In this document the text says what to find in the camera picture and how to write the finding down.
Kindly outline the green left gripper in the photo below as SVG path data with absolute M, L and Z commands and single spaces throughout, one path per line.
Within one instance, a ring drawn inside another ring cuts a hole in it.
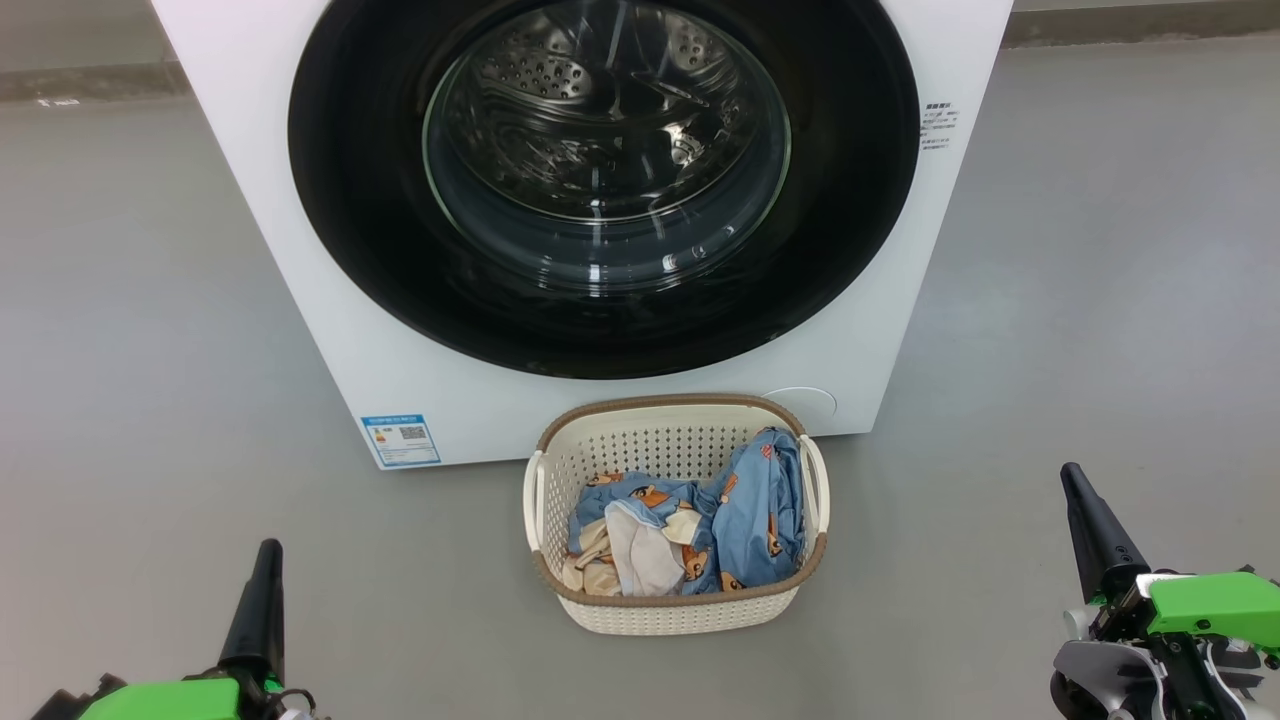
M 33 719 L 323 719 L 314 696 L 284 688 L 283 547 L 260 543 L 218 667 L 178 682 L 131 684 L 104 674 L 91 693 L 60 689 Z

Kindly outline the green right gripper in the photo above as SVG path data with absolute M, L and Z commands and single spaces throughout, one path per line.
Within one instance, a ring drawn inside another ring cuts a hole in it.
M 1066 500 L 1082 597 L 1096 610 L 1068 610 L 1071 641 L 1138 642 L 1149 635 L 1226 638 L 1277 656 L 1277 582 L 1249 570 L 1207 575 L 1152 573 L 1082 466 L 1065 462 Z

